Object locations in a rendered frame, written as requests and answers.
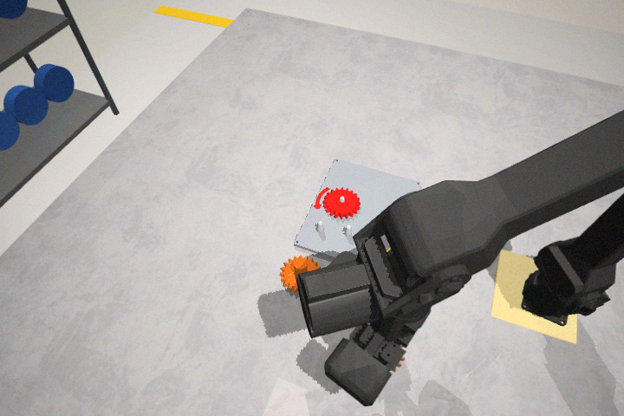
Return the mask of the red curved arrow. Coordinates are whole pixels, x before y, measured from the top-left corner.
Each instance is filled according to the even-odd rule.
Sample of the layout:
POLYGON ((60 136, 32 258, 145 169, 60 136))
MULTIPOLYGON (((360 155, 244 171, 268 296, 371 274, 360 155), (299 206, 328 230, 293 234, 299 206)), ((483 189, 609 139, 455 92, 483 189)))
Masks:
POLYGON ((328 191, 328 190, 329 190, 329 188, 325 188, 324 190, 322 190, 322 191, 319 193, 319 195, 318 195, 318 197, 317 197, 317 199, 316 199, 315 205, 314 205, 314 207, 315 207, 316 209, 320 209, 320 207, 321 207, 321 205, 319 205, 320 198, 321 198, 321 196, 324 194, 324 192, 326 192, 326 191, 328 191))

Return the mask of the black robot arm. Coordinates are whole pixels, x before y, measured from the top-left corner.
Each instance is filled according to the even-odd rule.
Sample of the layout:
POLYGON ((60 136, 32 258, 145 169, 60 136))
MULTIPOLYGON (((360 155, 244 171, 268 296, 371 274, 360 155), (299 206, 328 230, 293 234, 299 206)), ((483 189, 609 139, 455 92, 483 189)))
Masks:
MULTIPOLYGON (((622 187, 624 109, 485 179, 409 192, 353 236, 357 256, 343 251, 296 276, 309 336, 377 322, 380 312, 420 317, 512 238, 622 187)), ((610 300, 623 258, 624 192, 579 237, 538 251, 521 308, 563 327, 569 315, 588 316, 610 300)))

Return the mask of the orange gear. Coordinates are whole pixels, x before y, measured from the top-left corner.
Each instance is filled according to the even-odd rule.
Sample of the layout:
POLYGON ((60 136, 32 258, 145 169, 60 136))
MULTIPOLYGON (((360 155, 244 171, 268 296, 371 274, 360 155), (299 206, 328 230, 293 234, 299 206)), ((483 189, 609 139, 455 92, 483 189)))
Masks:
POLYGON ((296 293, 298 291, 296 276, 303 272, 320 269, 321 267, 317 266, 317 264, 318 262, 313 263, 313 258, 308 260, 308 256, 305 258, 302 256, 294 257, 294 260, 289 259, 289 263, 284 263, 286 268, 281 268, 282 273, 280 273, 280 276, 282 277, 281 282, 284 283, 283 286, 289 286, 289 291, 294 289, 294 293, 296 293))

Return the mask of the red gear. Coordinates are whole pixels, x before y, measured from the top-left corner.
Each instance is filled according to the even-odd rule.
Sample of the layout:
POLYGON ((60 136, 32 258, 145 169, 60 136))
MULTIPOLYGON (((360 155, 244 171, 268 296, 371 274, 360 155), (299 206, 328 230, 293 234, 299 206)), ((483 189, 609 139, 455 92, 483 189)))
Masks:
POLYGON ((327 196, 324 197, 323 200, 324 208, 327 209, 326 212, 330 212, 330 216, 335 215, 335 218, 340 216, 340 219, 345 217, 348 219, 348 215, 353 217, 353 213, 357 214, 357 210, 360 209, 361 202, 360 198, 357 198, 357 194, 353 194, 353 191, 349 192, 348 188, 343 190, 341 188, 338 190, 331 190, 331 193, 328 192, 327 196), (340 197, 343 196, 345 201, 340 202, 340 197))

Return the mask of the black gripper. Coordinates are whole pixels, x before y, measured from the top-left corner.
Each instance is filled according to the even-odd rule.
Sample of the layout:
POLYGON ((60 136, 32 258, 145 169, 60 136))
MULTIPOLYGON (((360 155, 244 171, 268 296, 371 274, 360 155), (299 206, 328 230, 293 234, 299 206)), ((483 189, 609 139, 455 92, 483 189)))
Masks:
POLYGON ((391 377, 418 328, 431 312, 413 319, 395 316, 356 327, 324 364, 325 375, 363 406, 371 406, 391 377))

